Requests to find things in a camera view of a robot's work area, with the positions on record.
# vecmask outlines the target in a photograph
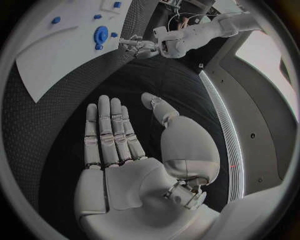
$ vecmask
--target wire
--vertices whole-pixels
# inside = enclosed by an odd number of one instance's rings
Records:
[[[242,13],[246,13],[246,11],[240,11],[240,12],[225,12],[225,13],[222,13],[222,14],[242,14]],[[194,17],[197,17],[197,16],[218,16],[219,14],[195,14],[195,13],[192,13],[192,12],[180,12],[178,14],[175,14],[174,16],[172,16],[169,20],[169,22],[167,23],[167,31],[169,32],[170,31],[170,22],[173,20],[173,18],[175,18],[176,16],[180,16],[180,15],[183,15],[183,14],[188,14],[188,15],[192,15],[188,18],[188,20],[190,20],[191,18],[194,18]]]

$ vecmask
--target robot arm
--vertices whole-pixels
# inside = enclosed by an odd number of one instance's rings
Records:
[[[141,58],[150,58],[161,54],[165,58],[177,59],[185,56],[191,49],[198,49],[206,45],[211,39],[232,37],[239,32],[260,29],[250,13],[225,13],[216,16],[211,22],[191,25],[180,30],[167,31],[165,26],[157,27],[153,30],[157,44],[150,44],[151,49],[143,48],[142,45],[149,46],[149,41],[141,39],[139,43],[131,42],[131,46],[132,44],[140,46],[138,52],[142,53]],[[121,39],[120,44],[126,46],[128,42]]]

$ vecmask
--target cable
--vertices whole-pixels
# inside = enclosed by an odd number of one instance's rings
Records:
[[[225,12],[225,13],[222,13],[222,14],[242,14],[242,13],[247,13],[246,11],[240,11],[240,12]],[[172,16],[170,18],[170,20],[168,21],[167,23],[167,31],[169,32],[170,31],[170,22],[172,21],[173,18],[175,18],[176,16],[180,16],[180,15],[183,15],[183,14],[188,14],[188,15],[192,15],[188,18],[188,20],[190,20],[191,18],[194,18],[194,17],[197,17],[197,16],[218,16],[219,14],[195,14],[195,13],[192,13],[192,12],[180,12],[178,14],[175,14],[174,16]]]

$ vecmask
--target led light strip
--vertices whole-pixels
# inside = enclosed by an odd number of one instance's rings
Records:
[[[245,193],[244,161],[241,145],[229,111],[216,87],[204,71],[201,71],[199,76],[214,105],[223,130],[229,164],[228,202],[231,202],[243,198]]]

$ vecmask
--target dark fabric surface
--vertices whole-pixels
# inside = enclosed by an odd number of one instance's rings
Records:
[[[158,0],[133,0],[121,36],[143,35]],[[3,141],[10,167],[22,192],[38,209],[41,173],[67,119],[109,75],[132,60],[123,50],[107,53],[78,67],[54,85],[35,104],[17,67],[9,76],[3,111]]]
[[[216,181],[203,187],[207,191],[205,203],[219,212],[226,205],[229,176],[225,141],[200,78],[176,60],[159,56],[134,60],[100,84],[82,102],[65,124],[47,158],[40,183],[40,214],[66,236],[72,237],[80,231],[76,228],[73,200],[84,167],[85,117],[89,103],[97,103],[100,95],[119,98],[128,107],[130,121],[146,155],[161,161],[160,139],[164,127],[152,111],[143,106],[141,94],[144,92],[168,101],[181,115],[192,118],[212,135],[219,150],[221,168]]]

